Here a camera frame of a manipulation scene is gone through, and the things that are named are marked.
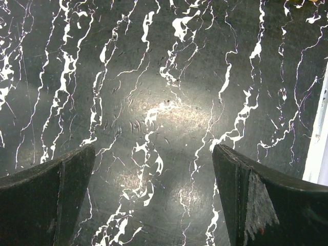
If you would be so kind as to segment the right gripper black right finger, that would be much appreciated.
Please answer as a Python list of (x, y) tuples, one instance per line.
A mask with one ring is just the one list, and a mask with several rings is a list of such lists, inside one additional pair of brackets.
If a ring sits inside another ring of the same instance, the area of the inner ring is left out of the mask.
[(327, 245), (327, 187), (266, 167), (232, 148), (212, 152), (231, 245)]

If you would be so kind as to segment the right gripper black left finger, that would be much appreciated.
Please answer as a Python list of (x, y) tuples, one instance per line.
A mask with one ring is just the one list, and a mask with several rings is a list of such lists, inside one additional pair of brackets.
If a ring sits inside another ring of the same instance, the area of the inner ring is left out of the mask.
[(1, 245), (70, 245), (95, 163), (87, 144), (1, 178)]

